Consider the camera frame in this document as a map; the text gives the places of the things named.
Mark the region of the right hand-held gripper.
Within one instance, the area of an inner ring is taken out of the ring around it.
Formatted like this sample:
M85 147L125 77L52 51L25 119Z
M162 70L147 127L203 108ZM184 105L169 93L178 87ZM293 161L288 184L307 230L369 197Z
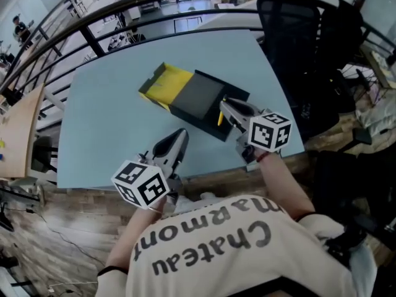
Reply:
M226 119L241 131L236 150L246 165L256 162L254 151L261 149L279 153L289 143L292 120L278 113L263 113L263 110L248 102L228 98L219 104L219 125Z

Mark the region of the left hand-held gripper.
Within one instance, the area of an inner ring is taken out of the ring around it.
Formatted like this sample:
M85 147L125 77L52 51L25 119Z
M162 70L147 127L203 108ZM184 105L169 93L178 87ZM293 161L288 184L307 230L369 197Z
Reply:
M142 209L152 209L181 186L176 174L189 143L188 131L180 128L154 145L152 152L137 154L126 160L111 177L121 197Z

